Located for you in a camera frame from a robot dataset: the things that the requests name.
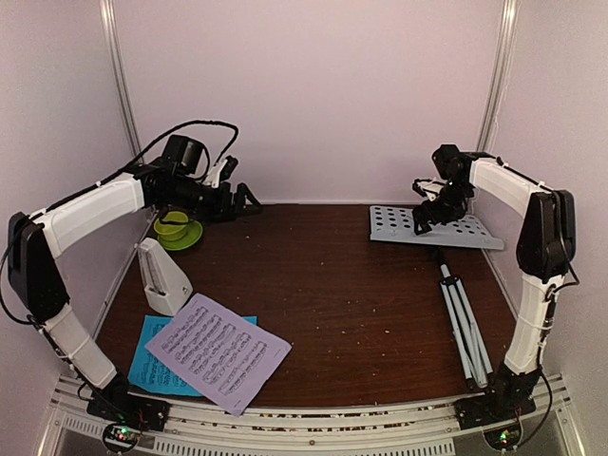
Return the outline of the purple sheet music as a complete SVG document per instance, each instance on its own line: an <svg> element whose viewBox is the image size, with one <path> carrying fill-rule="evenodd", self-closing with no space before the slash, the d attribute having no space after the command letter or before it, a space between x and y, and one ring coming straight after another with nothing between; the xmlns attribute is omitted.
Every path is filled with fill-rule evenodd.
<svg viewBox="0 0 608 456"><path fill-rule="evenodd" d="M191 388L239 416L292 345L217 301L195 294L146 349Z"/></svg>

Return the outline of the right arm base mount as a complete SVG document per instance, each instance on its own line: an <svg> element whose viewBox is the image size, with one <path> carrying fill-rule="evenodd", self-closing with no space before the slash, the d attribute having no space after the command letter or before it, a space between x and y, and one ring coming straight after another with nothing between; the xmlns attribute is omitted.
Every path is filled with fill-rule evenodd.
<svg viewBox="0 0 608 456"><path fill-rule="evenodd" d="M501 366L482 395L455 402L460 430L490 426L484 438L492 449L515 450L523 443L521 418L536 410L531 396L539 378L538 370L515 374Z"/></svg>

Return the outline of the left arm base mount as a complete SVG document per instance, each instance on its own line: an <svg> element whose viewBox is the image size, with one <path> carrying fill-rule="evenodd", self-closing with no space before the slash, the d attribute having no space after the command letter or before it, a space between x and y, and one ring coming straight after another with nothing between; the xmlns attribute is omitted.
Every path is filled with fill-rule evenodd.
<svg viewBox="0 0 608 456"><path fill-rule="evenodd" d="M107 421L101 440L111 455L133 450L147 431L164 430L170 404L130 393L128 379L121 372L104 388L87 379L84 384L91 390L87 413Z"/></svg>

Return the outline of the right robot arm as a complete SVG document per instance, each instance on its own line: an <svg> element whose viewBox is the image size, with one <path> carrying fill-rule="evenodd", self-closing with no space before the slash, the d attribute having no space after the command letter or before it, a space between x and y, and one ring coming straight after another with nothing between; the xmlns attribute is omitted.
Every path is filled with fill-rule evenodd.
<svg viewBox="0 0 608 456"><path fill-rule="evenodd" d="M575 200L533 180L485 152L463 152L454 144L436 149L432 161L440 181L417 180L423 202L413 213L414 232L462 219L475 191L485 191L522 217L516 259L522 272L522 299L510 346L487 398L493 418L508 418L523 404L542 372L546 338L557 299L569 286L576 253Z"/></svg>

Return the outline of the white music stand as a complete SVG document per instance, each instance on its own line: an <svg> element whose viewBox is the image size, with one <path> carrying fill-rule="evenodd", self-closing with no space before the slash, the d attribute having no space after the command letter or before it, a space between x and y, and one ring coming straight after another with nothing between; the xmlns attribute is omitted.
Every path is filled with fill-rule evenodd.
<svg viewBox="0 0 608 456"><path fill-rule="evenodd" d="M370 207L370 240L426 246L439 266L439 287L446 303L466 387L480 391L488 386L494 372L487 348L462 279L449 269L445 247L504 249L504 241L494 237L475 216L466 215L446 225L438 224L425 234L414 232L411 209L386 205Z"/></svg>

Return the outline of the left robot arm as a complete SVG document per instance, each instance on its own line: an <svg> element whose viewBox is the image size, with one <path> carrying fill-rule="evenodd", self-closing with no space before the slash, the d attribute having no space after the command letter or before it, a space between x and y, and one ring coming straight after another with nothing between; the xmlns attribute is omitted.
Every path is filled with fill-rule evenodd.
<svg viewBox="0 0 608 456"><path fill-rule="evenodd" d="M80 240L148 207L175 207L204 223L260 213L262 205L249 187L229 182L238 166L236 158L221 156L209 176L195 177L203 150L201 142L172 135L151 163L128 164L116 176L34 215L18 212L9 220L9 285L29 312L28 324L101 393L101 408L117 422L136 414L136 400L123 390L126 377L73 312L56 261Z"/></svg>

